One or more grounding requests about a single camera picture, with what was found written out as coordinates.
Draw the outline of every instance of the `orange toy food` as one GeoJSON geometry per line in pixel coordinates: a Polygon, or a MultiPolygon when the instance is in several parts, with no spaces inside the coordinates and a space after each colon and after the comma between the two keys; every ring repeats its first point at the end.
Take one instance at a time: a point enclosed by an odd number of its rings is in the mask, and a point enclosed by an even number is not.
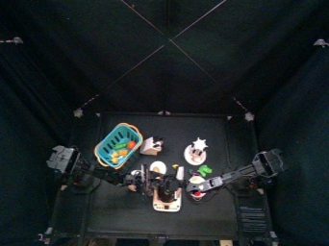
{"type": "Polygon", "coordinates": [[[137,142],[135,142],[135,141],[129,141],[129,143],[127,143],[127,148],[129,148],[130,150],[133,150],[135,146],[137,146],[137,142]]]}

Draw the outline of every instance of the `black mat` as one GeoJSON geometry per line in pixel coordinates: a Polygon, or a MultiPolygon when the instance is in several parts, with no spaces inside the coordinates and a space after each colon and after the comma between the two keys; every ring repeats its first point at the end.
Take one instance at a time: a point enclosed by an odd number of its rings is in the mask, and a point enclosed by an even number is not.
{"type": "MultiPolygon", "coordinates": [[[[228,121],[228,117],[221,116],[131,114],[107,114],[102,116],[102,120],[88,117],[78,123],[72,142],[79,145],[83,155],[91,161],[95,161],[90,155],[95,144],[121,122],[135,125],[145,138],[155,135],[166,137],[163,151],[158,156],[135,154],[138,155],[135,161],[130,161],[125,169],[141,169],[142,164],[161,160],[167,165],[167,173],[170,171],[174,173],[171,167],[174,163],[182,165],[185,177],[189,179],[187,169],[198,167],[186,162],[183,150],[198,137],[205,139],[210,146],[205,164],[214,172],[207,178],[221,175],[232,166],[252,161],[253,132],[242,117],[228,121]]],[[[236,238],[234,197],[226,189],[222,189],[210,202],[195,205],[183,194],[181,211],[159,212],[153,209],[151,198],[145,203],[141,194],[103,182],[92,195],[87,233],[135,237],[161,234],[171,238],[236,238]]]]}

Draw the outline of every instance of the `red object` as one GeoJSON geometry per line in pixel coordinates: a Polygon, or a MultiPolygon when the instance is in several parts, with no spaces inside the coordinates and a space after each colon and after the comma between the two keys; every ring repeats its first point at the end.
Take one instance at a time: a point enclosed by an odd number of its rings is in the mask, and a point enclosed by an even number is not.
{"type": "Polygon", "coordinates": [[[133,150],[133,149],[135,148],[135,146],[137,146],[137,142],[135,142],[135,141],[129,141],[129,143],[127,143],[127,148],[129,148],[130,150],[133,150]]]}
{"type": "Polygon", "coordinates": [[[193,193],[194,196],[201,196],[201,191],[197,191],[195,193],[193,193]]]}

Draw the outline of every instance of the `black curtain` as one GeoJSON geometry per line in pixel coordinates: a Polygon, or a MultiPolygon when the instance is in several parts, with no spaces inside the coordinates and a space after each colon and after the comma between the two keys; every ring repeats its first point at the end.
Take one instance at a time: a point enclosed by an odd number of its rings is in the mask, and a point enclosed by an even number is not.
{"type": "Polygon", "coordinates": [[[257,117],[262,149],[280,147],[289,170],[270,204],[280,236],[329,245],[329,49],[318,47],[257,117]]]}
{"type": "Polygon", "coordinates": [[[30,245],[46,232],[55,192],[46,161],[68,143],[74,118],[20,47],[0,43],[2,245],[30,245]]]}

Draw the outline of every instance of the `teal basket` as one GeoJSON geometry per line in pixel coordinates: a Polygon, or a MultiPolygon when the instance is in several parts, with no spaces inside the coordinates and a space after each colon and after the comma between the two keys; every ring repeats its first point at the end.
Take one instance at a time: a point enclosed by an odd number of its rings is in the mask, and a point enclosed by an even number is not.
{"type": "Polygon", "coordinates": [[[139,132],[139,129],[127,123],[119,123],[94,149],[98,162],[106,167],[119,169],[127,162],[134,152],[138,150],[142,143],[143,136],[139,132]],[[113,163],[113,154],[115,151],[118,152],[115,147],[122,143],[127,143],[129,141],[137,142],[135,147],[131,150],[122,148],[121,150],[129,150],[129,154],[125,157],[118,158],[118,163],[113,163]]]}

